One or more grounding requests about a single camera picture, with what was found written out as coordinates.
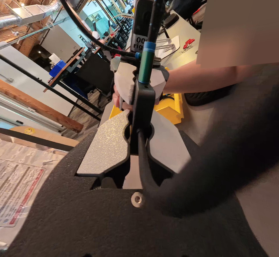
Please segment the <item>person's right forearm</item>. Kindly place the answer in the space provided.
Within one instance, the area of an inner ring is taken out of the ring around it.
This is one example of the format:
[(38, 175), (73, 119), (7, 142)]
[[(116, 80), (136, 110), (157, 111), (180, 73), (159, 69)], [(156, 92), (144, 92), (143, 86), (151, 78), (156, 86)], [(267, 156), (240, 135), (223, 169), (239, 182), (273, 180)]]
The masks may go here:
[(169, 93), (208, 92), (234, 85), (238, 81), (236, 67), (202, 68), (196, 61), (169, 71), (168, 81), (163, 89)]

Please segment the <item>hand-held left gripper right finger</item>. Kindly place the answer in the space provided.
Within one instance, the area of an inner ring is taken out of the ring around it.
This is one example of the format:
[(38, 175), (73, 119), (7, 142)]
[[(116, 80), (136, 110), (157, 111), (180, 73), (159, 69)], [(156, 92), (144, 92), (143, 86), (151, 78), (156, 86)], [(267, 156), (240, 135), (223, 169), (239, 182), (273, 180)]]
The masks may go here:
[(191, 160), (191, 156), (177, 127), (155, 110), (151, 125), (154, 129), (148, 145), (151, 158), (167, 170), (179, 173)]

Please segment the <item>person's right hand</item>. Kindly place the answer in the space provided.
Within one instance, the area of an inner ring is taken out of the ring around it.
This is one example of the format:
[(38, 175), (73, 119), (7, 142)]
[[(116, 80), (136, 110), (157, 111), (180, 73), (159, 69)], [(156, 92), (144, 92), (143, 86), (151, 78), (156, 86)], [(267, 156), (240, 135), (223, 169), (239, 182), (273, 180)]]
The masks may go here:
[[(112, 94), (112, 100), (115, 105), (115, 107), (120, 109), (120, 94), (117, 90), (116, 85), (113, 86), (113, 94)], [(122, 110), (133, 110), (132, 105), (128, 105), (126, 102), (122, 103)]]

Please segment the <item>silver rectangular air duct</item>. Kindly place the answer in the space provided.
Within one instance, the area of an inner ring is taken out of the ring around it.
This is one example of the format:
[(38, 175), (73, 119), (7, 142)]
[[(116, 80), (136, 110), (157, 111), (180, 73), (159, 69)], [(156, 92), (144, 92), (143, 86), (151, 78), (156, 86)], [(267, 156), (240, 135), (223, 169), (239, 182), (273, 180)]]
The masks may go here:
[(12, 8), (11, 12), (17, 17), (17, 22), (20, 25), (40, 21), (52, 14), (52, 10), (49, 6), (40, 4)]

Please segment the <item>black office chair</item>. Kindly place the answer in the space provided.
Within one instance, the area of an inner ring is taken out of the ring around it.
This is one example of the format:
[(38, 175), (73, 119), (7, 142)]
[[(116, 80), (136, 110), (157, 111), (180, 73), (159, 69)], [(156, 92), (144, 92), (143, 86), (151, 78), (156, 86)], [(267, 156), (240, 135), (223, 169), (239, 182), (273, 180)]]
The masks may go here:
[(99, 91), (97, 106), (101, 101), (101, 96), (108, 98), (113, 80), (113, 72), (110, 70), (110, 63), (96, 54), (91, 54), (85, 63), (75, 72), (81, 90), (87, 95), (94, 90)]

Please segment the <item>black rounded device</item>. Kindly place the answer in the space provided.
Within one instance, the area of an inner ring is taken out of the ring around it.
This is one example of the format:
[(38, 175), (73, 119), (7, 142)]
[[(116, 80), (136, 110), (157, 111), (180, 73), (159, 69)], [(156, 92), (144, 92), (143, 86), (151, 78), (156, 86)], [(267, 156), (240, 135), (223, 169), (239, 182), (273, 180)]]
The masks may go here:
[(169, 39), (169, 35), (166, 31), (166, 29), (170, 28), (172, 25), (174, 25), (179, 20), (179, 16), (176, 13), (169, 14), (162, 23), (163, 32), (167, 39)]

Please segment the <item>red clips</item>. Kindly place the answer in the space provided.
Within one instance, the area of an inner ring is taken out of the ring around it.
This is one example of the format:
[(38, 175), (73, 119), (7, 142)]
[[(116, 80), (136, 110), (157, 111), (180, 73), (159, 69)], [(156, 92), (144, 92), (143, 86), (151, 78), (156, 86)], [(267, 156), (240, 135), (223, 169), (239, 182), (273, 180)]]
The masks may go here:
[(192, 48), (192, 43), (195, 41), (195, 39), (188, 39), (184, 46), (183, 46), (183, 52), (185, 52), (186, 50), (189, 50), (190, 48)]

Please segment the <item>blue storage bin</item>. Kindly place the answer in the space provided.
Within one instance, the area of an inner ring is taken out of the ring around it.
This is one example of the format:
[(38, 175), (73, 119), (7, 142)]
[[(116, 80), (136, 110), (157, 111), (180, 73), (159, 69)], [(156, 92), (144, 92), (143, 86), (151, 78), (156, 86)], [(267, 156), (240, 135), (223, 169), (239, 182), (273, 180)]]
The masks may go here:
[(65, 67), (66, 63), (63, 60), (60, 60), (49, 72), (51, 77), (56, 77), (56, 75), (61, 71), (63, 67)]

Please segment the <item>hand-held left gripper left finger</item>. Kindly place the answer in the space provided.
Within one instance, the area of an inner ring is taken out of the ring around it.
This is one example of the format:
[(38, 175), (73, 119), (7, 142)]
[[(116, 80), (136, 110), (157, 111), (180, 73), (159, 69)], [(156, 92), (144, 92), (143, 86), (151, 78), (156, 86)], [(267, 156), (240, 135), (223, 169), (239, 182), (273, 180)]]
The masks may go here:
[(104, 175), (130, 158), (130, 142), (125, 136), (129, 129), (129, 110), (122, 111), (103, 123), (97, 130), (78, 170), (78, 176)]

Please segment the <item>yellow plastic bin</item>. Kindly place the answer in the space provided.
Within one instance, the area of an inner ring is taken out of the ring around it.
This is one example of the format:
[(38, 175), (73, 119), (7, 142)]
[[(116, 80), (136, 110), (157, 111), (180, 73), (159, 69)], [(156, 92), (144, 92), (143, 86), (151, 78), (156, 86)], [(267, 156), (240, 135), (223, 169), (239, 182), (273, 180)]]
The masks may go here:
[(182, 94), (164, 94), (154, 110), (168, 119), (174, 125), (181, 123), (184, 118)]

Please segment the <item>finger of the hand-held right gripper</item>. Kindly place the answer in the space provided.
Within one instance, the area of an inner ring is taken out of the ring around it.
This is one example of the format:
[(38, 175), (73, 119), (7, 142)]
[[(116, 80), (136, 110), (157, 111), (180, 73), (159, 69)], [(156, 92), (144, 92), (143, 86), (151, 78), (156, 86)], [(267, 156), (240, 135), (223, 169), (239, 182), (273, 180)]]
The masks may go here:
[(165, 85), (169, 79), (169, 71), (164, 66), (158, 66), (152, 69), (150, 85), (155, 91), (155, 104), (158, 105), (162, 95)]
[(132, 105), (137, 67), (122, 61), (120, 57), (115, 57), (110, 61), (110, 69), (114, 72), (113, 85), (117, 94), (128, 105)]

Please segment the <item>wooden post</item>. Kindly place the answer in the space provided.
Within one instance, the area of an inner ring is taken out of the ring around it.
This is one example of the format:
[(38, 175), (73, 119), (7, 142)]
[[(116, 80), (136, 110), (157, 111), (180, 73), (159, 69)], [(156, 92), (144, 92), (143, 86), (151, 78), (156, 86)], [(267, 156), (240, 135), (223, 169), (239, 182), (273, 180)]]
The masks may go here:
[(8, 97), (15, 99), (18, 102), (23, 103), (27, 107), (33, 108), (37, 113), (50, 120), (57, 122), (67, 129), (73, 130), (79, 133), (83, 129), (83, 125), (75, 120), (61, 114), (60, 112), (52, 109), (51, 107), (43, 104), (42, 102), (32, 98), (30, 95), (20, 91), (19, 89), (9, 85), (8, 83), (0, 80), (0, 92)]

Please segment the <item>wooden top desk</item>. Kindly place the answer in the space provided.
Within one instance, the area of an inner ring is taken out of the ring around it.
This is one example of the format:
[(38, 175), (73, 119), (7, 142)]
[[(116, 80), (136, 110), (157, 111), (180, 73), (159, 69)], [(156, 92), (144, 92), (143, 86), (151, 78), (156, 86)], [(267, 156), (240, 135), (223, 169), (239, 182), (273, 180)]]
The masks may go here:
[(89, 113), (90, 116), (92, 116), (94, 119), (100, 121), (99, 115), (103, 113), (97, 106), (93, 105), (88, 99), (84, 98), (82, 95), (77, 93), (72, 88), (65, 85), (63, 82), (63, 79), (66, 77), (66, 75), (72, 73), (74, 69), (81, 63), (81, 61), (89, 54), (89, 52), (84, 52), (85, 47), (80, 48), (77, 50), (77, 52), (74, 52), (72, 57), (67, 61), (66, 65), (58, 72), (58, 74), (51, 78), (51, 80), (48, 83), (49, 88), (44, 89), (44, 93), (47, 90), (52, 90), (56, 85), (59, 85), (64, 90), (69, 92), (71, 95), (73, 95), (75, 98), (80, 100), (82, 103), (87, 105), (90, 109), (97, 112), (97, 115), (94, 115), (93, 113)]

